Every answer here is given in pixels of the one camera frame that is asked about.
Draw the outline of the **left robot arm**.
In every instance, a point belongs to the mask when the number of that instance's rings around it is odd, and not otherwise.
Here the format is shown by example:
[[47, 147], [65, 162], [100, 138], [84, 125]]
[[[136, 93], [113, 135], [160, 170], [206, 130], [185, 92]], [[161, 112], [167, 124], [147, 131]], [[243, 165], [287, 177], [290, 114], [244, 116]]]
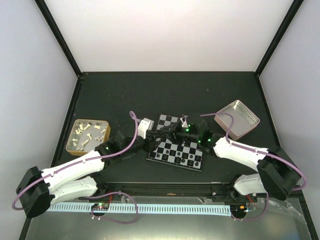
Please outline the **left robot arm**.
[[101, 200], [108, 188], [94, 178], [95, 173], [110, 161], [130, 157], [140, 150], [151, 153], [163, 139], [159, 131], [141, 124], [135, 129], [124, 127], [114, 137], [70, 162], [43, 170], [31, 167], [16, 188], [12, 208], [24, 211], [32, 219], [60, 202], [91, 197]]

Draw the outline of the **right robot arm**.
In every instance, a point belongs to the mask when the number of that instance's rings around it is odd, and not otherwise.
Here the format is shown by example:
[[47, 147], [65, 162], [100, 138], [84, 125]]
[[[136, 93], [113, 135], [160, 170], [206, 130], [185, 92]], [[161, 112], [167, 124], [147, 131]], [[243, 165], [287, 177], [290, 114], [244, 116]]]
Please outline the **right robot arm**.
[[207, 123], [196, 117], [190, 122], [178, 121], [168, 128], [168, 139], [175, 144], [184, 141], [199, 144], [204, 154], [215, 155], [244, 165], [256, 173], [240, 175], [227, 189], [228, 198], [240, 201], [249, 194], [268, 194], [284, 201], [302, 178], [298, 168], [288, 155], [277, 148], [253, 147], [228, 139], [226, 136], [209, 130]]

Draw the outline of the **gold tin with white pieces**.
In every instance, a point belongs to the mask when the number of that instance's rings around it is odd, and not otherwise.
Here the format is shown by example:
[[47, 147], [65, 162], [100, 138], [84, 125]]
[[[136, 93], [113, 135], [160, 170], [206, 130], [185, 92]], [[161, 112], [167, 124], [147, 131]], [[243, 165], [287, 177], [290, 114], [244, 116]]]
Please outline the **gold tin with white pieces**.
[[105, 120], [75, 120], [65, 149], [73, 156], [83, 156], [109, 139], [111, 127]]

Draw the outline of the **black and white chessboard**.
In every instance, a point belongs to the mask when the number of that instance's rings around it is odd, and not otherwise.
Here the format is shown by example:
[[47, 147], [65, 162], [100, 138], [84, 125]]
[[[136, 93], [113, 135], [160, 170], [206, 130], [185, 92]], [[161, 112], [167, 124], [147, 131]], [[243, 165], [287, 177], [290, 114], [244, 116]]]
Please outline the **black and white chessboard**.
[[[210, 142], [209, 128], [198, 114], [188, 116], [186, 121], [190, 132], [189, 140], [185, 140], [182, 144], [174, 144], [173, 133], [177, 126], [181, 126], [180, 118], [160, 115], [156, 131], [165, 131], [167, 136], [154, 151], [148, 154], [147, 160], [201, 172], [203, 143]], [[195, 162], [199, 162], [200, 166], [195, 166]]]

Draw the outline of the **pink metal tin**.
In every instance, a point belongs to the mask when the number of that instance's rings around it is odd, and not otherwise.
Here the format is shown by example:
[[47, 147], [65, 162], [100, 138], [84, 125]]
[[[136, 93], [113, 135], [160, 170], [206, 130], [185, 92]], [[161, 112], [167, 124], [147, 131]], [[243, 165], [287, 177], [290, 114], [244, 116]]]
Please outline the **pink metal tin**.
[[237, 141], [252, 131], [260, 123], [260, 119], [240, 100], [235, 100], [218, 111], [214, 120], [227, 131], [229, 138]]

